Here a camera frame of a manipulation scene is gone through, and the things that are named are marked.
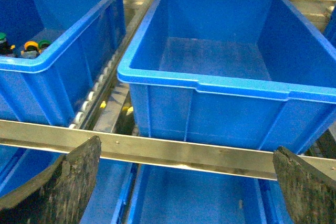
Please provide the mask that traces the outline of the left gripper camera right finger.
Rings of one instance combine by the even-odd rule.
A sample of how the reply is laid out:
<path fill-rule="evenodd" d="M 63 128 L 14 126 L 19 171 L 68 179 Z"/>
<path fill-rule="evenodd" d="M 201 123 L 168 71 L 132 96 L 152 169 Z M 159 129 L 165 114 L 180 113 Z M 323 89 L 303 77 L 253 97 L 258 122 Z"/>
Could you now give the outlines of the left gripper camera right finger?
<path fill-rule="evenodd" d="M 272 162 L 294 223 L 335 223 L 335 180 L 280 146 Z"/>

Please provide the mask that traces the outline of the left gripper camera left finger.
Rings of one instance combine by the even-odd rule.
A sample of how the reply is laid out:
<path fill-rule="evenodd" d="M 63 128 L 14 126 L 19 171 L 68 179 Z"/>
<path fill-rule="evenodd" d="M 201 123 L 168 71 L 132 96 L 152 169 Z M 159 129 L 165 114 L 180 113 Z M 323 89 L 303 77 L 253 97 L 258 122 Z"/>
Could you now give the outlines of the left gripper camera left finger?
<path fill-rule="evenodd" d="M 1 223 L 80 223 L 96 186 L 101 141 L 93 136 L 1 197 Z"/>

